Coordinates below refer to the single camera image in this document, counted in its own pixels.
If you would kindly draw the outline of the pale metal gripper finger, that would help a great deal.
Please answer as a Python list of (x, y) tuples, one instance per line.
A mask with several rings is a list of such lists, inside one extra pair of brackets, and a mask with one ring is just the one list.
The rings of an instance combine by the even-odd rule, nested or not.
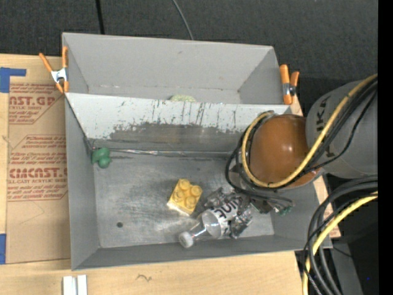
[(221, 206), (224, 200), (225, 200), (224, 189), (220, 187), (206, 197), (206, 206), (219, 207)]
[(235, 217), (230, 221), (230, 236), (237, 239), (252, 223), (252, 211), (246, 209), (237, 212)]

